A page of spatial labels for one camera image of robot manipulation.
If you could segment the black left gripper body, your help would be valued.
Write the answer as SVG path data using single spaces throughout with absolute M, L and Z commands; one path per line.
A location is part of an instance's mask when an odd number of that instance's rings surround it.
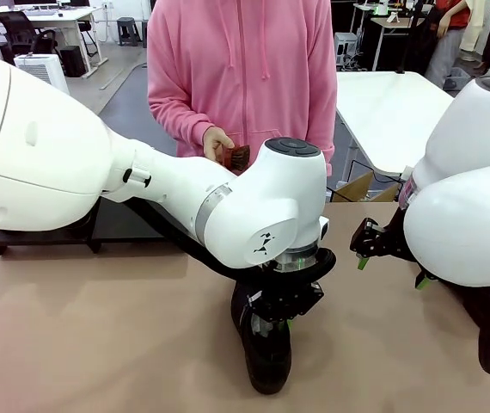
M 264 287 L 247 296 L 248 307 L 265 321 L 285 321 L 308 313 L 324 292 L 318 281 L 298 287 Z

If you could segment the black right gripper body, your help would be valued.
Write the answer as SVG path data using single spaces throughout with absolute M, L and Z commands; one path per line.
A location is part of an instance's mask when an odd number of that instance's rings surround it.
M 393 256 L 405 261 L 413 260 L 405 239 L 403 218 L 400 217 L 393 217 L 384 227 L 372 218 L 365 218 L 352 235 L 350 251 L 368 258 Z

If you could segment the person's right hand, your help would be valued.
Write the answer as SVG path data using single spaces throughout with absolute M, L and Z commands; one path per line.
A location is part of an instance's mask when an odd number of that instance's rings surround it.
M 234 147 L 234 142 L 223 129 L 210 126 L 205 130 L 203 134 L 203 151 L 207 159 L 213 162 L 223 163 L 224 151 L 231 150 Z

